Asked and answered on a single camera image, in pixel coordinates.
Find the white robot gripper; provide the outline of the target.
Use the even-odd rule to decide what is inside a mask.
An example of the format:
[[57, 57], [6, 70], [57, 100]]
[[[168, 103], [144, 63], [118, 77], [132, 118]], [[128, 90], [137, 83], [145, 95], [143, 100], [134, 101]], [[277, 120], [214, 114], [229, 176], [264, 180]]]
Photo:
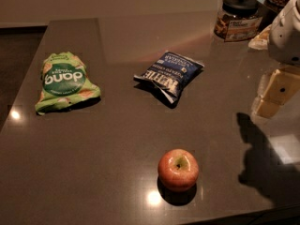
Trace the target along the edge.
[[268, 51], [288, 65], [262, 75], [254, 114], [263, 118], [273, 117], [300, 90], [300, 0], [290, 0], [273, 20]]

